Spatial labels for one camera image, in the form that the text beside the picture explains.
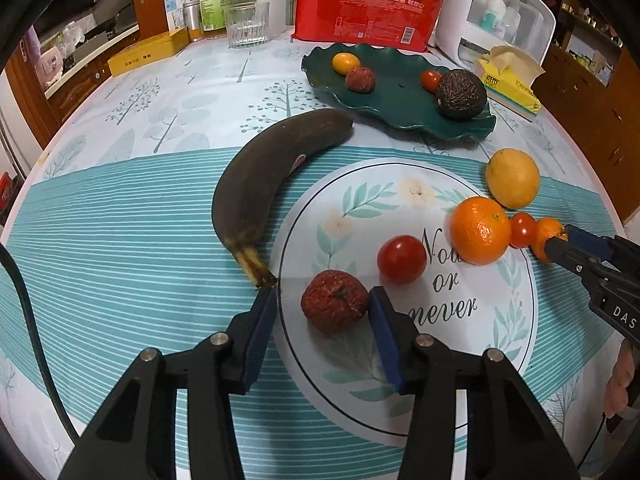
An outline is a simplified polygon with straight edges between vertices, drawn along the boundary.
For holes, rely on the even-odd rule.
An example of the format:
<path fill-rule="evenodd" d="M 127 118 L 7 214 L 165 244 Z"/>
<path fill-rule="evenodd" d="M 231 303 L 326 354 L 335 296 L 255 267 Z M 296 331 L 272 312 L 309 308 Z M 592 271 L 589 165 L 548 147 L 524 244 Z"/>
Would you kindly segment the person's right hand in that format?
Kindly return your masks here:
<path fill-rule="evenodd" d="M 620 414 L 628 405 L 628 387 L 634 379 L 636 361 L 634 360 L 634 346 L 628 339 L 620 345 L 612 375 L 605 387 L 603 399 L 603 413 L 606 418 Z"/>

